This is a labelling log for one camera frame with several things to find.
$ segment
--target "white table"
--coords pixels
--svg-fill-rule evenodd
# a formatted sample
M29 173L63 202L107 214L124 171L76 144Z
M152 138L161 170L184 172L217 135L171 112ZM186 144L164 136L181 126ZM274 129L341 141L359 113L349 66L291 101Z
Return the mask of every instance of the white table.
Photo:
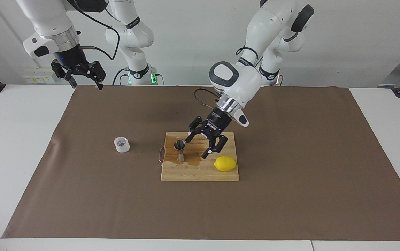
M388 89L350 90L400 177L400 99ZM72 93L66 85L9 85L0 94L0 237ZM0 239L4 249L388 251L400 242Z

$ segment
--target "wall outlet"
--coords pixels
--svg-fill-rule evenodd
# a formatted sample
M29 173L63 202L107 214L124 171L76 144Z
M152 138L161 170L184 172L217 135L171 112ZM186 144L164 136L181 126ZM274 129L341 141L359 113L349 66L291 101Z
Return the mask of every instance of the wall outlet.
M25 71L22 74L22 78L25 79L25 82L27 84L34 84L33 82L33 75L34 75L34 71Z
M24 69L23 78L28 84L56 84L59 78L51 68L28 68Z

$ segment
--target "white wall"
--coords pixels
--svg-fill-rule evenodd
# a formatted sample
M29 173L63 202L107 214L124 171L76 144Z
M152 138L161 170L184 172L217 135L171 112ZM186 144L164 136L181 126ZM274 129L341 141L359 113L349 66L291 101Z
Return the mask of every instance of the white wall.
M285 52L281 68L284 85L376 87L400 62L400 1L310 0L315 8L313 24L304 31L306 44L299 52ZM246 27L259 8L259 0L135 0L141 20L155 34L154 45L145 48L148 61L164 75L166 84L209 84L208 71L215 62L235 62L243 46ZM48 67L52 56L37 64L23 51L21 41L33 27L15 0L0 0L0 78L21 83L25 67ZM81 30L81 44L113 52L105 29L77 12L69 12ZM106 13L93 17L117 24ZM125 66L121 55L110 62L96 51L108 78Z

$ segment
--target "brown paper mat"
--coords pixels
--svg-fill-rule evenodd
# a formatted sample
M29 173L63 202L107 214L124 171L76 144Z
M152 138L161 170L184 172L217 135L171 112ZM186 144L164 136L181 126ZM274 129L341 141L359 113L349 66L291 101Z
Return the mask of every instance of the brown paper mat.
M348 89L265 87L227 128L240 181L160 181L165 133L210 112L194 89L78 86L3 237L400 240L400 179Z

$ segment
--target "metal ring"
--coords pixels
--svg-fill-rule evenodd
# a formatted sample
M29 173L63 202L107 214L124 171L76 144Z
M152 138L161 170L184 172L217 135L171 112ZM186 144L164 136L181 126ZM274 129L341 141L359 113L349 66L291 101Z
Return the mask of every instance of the metal ring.
M160 162L161 166L163 166L163 160L161 158L161 151L164 149L164 144L163 146L160 148L160 153L158 155L158 161Z

